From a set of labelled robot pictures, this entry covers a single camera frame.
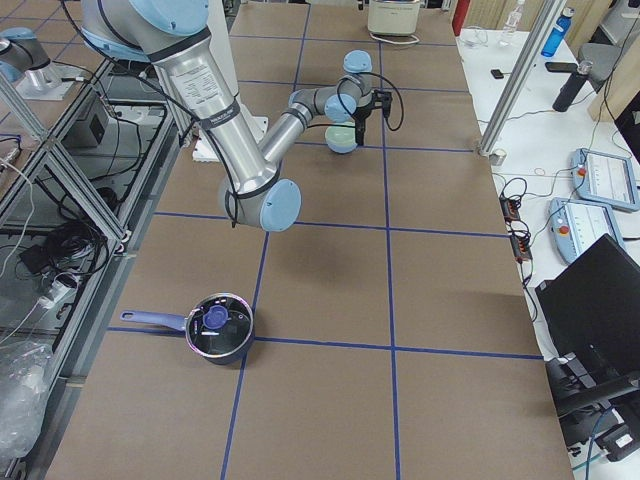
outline label sticker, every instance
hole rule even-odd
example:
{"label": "label sticker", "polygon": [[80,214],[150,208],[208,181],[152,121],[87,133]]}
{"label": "label sticker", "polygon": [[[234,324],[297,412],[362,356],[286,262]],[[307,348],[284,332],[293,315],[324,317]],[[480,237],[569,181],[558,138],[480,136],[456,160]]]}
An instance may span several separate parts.
{"label": "label sticker", "polygon": [[171,75],[174,85],[190,109],[200,108],[220,94],[213,72],[200,65],[180,75]]}
{"label": "label sticker", "polygon": [[629,445],[631,442],[633,442],[633,438],[631,438],[631,435],[629,435],[628,433],[626,435],[621,436],[618,440],[616,440],[616,444],[620,448],[624,448],[625,446]]}

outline brown cardboard surface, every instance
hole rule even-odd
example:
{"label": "brown cardboard surface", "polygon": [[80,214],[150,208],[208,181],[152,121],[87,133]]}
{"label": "brown cardboard surface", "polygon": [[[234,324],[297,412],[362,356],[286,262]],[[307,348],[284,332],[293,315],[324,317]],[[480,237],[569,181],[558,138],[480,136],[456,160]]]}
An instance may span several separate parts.
{"label": "brown cardboard surface", "polygon": [[381,149],[340,155],[325,146],[296,145],[285,159],[283,175],[302,191],[300,221],[385,226]]}
{"label": "brown cardboard surface", "polygon": [[392,232],[397,345],[539,355],[509,240]]}
{"label": "brown cardboard surface", "polygon": [[264,235],[246,226],[232,229],[224,220],[154,217],[112,325],[141,326],[120,321],[123,310],[186,317],[202,299],[220,292],[251,304]]}
{"label": "brown cardboard surface", "polygon": [[180,150],[158,203],[159,212],[222,215],[218,187],[225,178],[218,162],[194,162],[190,148]]}
{"label": "brown cardboard surface", "polygon": [[294,226],[269,237],[256,332],[389,344],[386,235]]}
{"label": "brown cardboard surface", "polygon": [[4,0],[2,4],[0,4],[0,16],[9,15],[18,8],[21,3],[22,0]]}
{"label": "brown cardboard surface", "polygon": [[391,150],[387,175],[393,227],[506,233],[485,158]]}
{"label": "brown cardboard surface", "polygon": [[402,478],[568,480],[542,361],[397,354]]}
{"label": "brown cardboard surface", "polygon": [[45,22],[37,32],[38,40],[41,42],[70,42],[76,36],[76,32],[71,24],[66,20],[49,20]]}
{"label": "brown cardboard surface", "polygon": [[[471,95],[457,92],[402,91],[404,126],[386,136],[388,147],[421,147],[473,150],[480,139]],[[397,125],[394,103],[390,123]]]}
{"label": "brown cardboard surface", "polygon": [[231,35],[302,38],[308,11],[306,5],[248,2],[233,22]]}
{"label": "brown cardboard surface", "polygon": [[374,43],[367,30],[367,11],[358,10],[355,4],[348,7],[313,7],[309,14],[307,38]]}
{"label": "brown cardboard surface", "polygon": [[11,13],[14,18],[39,18],[46,20],[60,9],[60,2],[51,0],[28,0]]}
{"label": "brown cardboard surface", "polygon": [[238,375],[183,337],[107,333],[46,478],[217,476]]}
{"label": "brown cardboard surface", "polygon": [[468,90],[455,45],[416,45],[407,49],[383,45],[382,63],[384,76],[398,88]]}
{"label": "brown cardboard surface", "polygon": [[293,83],[301,44],[281,38],[231,38],[238,80]]}
{"label": "brown cardboard surface", "polygon": [[389,352],[257,342],[229,479],[395,478]]}

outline white table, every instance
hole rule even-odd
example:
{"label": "white table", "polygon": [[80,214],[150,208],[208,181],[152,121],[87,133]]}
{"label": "white table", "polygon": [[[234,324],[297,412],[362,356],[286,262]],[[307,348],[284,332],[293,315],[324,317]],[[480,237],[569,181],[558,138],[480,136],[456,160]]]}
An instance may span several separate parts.
{"label": "white table", "polygon": [[[461,37],[470,38],[467,35],[473,32],[463,30]],[[486,122],[502,94],[507,83],[507,77],[496,80],[490,73],[491,69],[500,69],[504,73],[512,71],[518,55],[527,38],[526,32],[517,32],[512,45],[503,47],[498,44],[500,32],[488,31],[486,45],[469,47],[458,42],[458,50],[462,57],[463,67],[469,91],[473,96],[473,104],[476,116],[482,131],[486,128]],[[567,45],[563,42],[553,58],[542,55],[532,69],[522,90],[510,118],[518,117],[526,112],[538,112],[552,110],[551,105],[557,97],[560,88],[566,82],[569,74],[549,73],[545,68],[545,62],[575,62],[575,58]],[[568,197],[573,191],[570,172],[557,173],[561,169],[569,167],[569,158],[578,148],[591,147],[591,149],[615,155],[627,156],[630,153],[616,146],[612,136],[616,132],[613,123],[596,122],[587,113],[587,107],[595,99],[593,89],[587,83],[576,97],[574,102],[586,98],[585,101],[573,105],[567,112],[545,112],[527,115],[519,119],[507,121],[496,148],[507,151],[507,158],[500,167],[493,167],[496,189],[502,190],[506,180],[521,177],[527,181],[527,191],[546,195],[553,190],[553,194],[547,198],[527,196],[523,200],[520,209],[521,218],[528,224],[532,233],[540,231],[549,218],[548,208],[551,198]],[[621,135],[615,136],[615,142],[627,147]],[[640,179],[640,166],[634,162],[634,173]],[[523,182],[513,182],[506,191],[507,196],[523,192]],[[618,226],[624,237],[640,237],[640,212],[623,213],[615,211]],[[640,242],[627,242],[627,251],[640,263]],[[533,278],[530,282],[530,291],[541,281],[557,277],[566,264],[556,249],[552,233],[548,226],[540,231],[532,245],[533,253]],[[525,275],[529,273],[531,266],[524,265]],[[546,323],[539,314],[535,323],[538,344],[545,358],[554,355],[555,349],[549,337]],[[586,448],[578,458],[571,457],[573,465],[578,465],[586,459]],[[637,452],[621,462],[611,463],[602,457],[591,464],[591,480],[635,480],[640,472],[640,454]],[[584,468],[575,471],[576,479],[583,479]]]}

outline black cylinder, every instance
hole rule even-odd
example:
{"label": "black cylinder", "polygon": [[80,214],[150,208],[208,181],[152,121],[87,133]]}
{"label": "black cylinder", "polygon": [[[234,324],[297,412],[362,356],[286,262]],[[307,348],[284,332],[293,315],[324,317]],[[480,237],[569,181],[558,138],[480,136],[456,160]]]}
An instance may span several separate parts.
{"label": "black cylinder", "polygon": [[591,62],[583,61],[578,66],[577,71],[573,72],[569,76],[569,80],[567,80],[567,83],[562,86],[556,101],[553,102],[553,109],[555,111],[566,112],[569,109],[571,103],[578,95],[578,92],[589,78],[591,66]]}

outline blue water bottle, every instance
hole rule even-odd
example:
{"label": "blue water bottle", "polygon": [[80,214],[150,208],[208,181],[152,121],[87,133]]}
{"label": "blue water bottle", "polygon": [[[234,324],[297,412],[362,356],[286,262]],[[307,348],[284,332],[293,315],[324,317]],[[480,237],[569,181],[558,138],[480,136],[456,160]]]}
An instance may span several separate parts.
{"label": "blue water bottle", "polygon": [[556,24],[553,26],[553,30],[551,30],[547,43],[542,47],[542,55],[545,57],[553,57],[556,54],[556,50],[558,50],[560,42],[569,31],[569,27],[571,26],[571,17],[573,17],[574,13],[575,10],[570,7],[567,7],[562,11],[562,15],[560,15],[560,18],[556,21]]}

